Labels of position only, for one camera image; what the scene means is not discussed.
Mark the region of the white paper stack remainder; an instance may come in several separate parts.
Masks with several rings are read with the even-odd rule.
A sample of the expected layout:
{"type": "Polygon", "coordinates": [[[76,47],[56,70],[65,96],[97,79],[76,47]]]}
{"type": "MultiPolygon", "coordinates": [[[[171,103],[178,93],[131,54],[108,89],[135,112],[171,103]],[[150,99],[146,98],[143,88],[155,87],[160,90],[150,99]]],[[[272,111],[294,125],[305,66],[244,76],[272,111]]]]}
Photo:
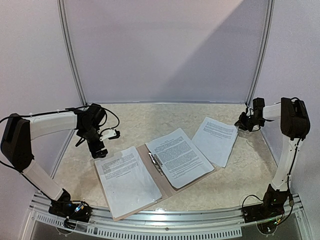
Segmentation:
{"type": "Polygon", "coordinates": [[[214,165],[226,167],[238,135],[238,128],[205,117],[192,138],[193,144],[214,165]]]}

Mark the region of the white text sheet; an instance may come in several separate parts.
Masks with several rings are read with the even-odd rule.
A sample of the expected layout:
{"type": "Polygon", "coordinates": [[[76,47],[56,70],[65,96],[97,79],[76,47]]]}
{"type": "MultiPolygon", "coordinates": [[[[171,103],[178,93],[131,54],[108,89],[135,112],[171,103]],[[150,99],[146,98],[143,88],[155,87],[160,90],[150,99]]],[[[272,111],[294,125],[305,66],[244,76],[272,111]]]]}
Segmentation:
{"type": "Polygon", "coordinates": [[[132,146],[98,159],[95,168],[114,221],[137,213],[162,198],[162,193],[132,146]]]}
{"type": "Polygon", "coordinates": [[[175,189],[181,189],[215,170],[181,128],[145,145],[175,189]]]}

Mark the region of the brown plastic folder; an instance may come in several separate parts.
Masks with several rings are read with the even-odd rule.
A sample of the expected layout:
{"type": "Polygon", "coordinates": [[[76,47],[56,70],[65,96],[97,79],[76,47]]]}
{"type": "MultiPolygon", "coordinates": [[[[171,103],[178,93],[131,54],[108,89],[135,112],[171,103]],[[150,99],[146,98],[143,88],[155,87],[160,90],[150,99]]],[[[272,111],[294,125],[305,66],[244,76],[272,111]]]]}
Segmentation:
{"type": "Polygon", "coordinates": [[[126,213],[126,214],[121,215],[119,217],[112,217],[115,222],[122,220],[122,219],[125,219],[129,216],[132,216],[133,214],[136,214],[136,213],[138,213],[142,210],[145,210],[149,207],[152,207],[155,204],[158,204],[158,203],[176,195],[177,193],[184,191],[185,189],[191,187],[195,183],[201,181],[202,179],[206,178],[207,176],[213,174],[216,171],[216,170],[213,170],[211,172],[208,172],[208,173],[204,174],[203,176],[200,176],[197,179],[193,180],[192,182],[188,183],[184,187],[174,188],[174,187],[172,187],[172,185],[170,184],[170,182],[168,181],[166,176],[161,175],[160,172],[156,169],[156,166],[154,166],[154,164],[152,163],[152,160],[149,157],[149,149],[147,148],[147,146],[145,144],[143,144],[143,145],[137,147],[136,150],[139,153],[139,156],[140,156],[143,164],[145,165],[146,169],[148,170],[150,176],[152,177],[155,184],[159,188],[159,191],[161,192],[162,197],[160,199],[148,204],[148,205],[137,208],[129,213],[126,213]]]}

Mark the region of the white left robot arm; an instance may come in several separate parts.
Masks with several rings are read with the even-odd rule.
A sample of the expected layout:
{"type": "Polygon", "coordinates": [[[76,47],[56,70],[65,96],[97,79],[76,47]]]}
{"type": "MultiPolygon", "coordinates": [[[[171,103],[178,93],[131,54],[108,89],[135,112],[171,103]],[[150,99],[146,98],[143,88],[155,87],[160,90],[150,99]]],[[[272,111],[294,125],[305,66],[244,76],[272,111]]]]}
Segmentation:
{"type": "Polygon", "coordinates": [[[70,217],[75,211],[70,194],[42,168],[54,150],[43,144],[41,154],[34,154],[32,142],[46,135],[76,130],[80,137],[76,144],[79,146],[86,142],[93,159],[104,158],[108,151],[103,143],[105,137],[101,127],[107,122],[107,113],[106,108],[96,103],[28,115],[12,113],[1,119],[6,125],[0,151],[8,161],[2,161],[1,164],[44,194],[63,217],[70,217]]]}

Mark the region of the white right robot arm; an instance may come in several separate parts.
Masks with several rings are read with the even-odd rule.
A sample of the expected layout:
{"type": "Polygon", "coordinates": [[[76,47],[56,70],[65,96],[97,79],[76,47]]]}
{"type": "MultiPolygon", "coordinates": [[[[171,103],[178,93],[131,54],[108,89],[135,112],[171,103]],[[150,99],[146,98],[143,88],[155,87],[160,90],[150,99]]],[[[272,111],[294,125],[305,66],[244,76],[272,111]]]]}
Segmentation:
{"type": "Polygon", "coordinates": [[[298,97],[282,97],[280,102],[265,105],[265,100],[257,97],[252,102],[253,108],[247,107],[235,122],[240,130],[253,132],[254,127],[262,128],[266,122],[280,119],[282,133],[282,152],[276,173],[268,185],[262,203],[257,210],[262,218],[269,218],[274,213],[283,213],[287,199],[292,204],[291,180],[300,147],[310,131],[311,123],[303,100],[298,97]]]}

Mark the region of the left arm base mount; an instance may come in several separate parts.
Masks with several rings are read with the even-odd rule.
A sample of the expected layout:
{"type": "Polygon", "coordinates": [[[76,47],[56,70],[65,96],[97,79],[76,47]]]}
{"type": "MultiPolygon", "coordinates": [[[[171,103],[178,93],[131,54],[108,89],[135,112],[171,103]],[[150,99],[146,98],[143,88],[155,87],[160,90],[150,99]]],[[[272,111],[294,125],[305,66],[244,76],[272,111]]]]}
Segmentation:
{"type": "Polygon", "coordinates": [[[52,201],[48,212],[64,218],[63,227],[74,230],[77,222],[90,221],[92,207],[85,201],[52,201]]]}

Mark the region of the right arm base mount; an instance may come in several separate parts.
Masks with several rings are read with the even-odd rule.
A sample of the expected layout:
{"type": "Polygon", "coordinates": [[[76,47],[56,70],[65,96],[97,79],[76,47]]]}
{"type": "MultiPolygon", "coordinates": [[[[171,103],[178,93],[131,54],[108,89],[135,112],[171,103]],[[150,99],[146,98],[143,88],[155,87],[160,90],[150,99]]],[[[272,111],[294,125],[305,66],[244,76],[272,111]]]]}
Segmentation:
{"type": "Polygon", "coordinates": [[[284,202],[275,203],[272,201],[269,205],[256,203],[243,206],[241,208],[241,213],[245,223],[272,220],[285,213],[284,206],[284,202]]]}

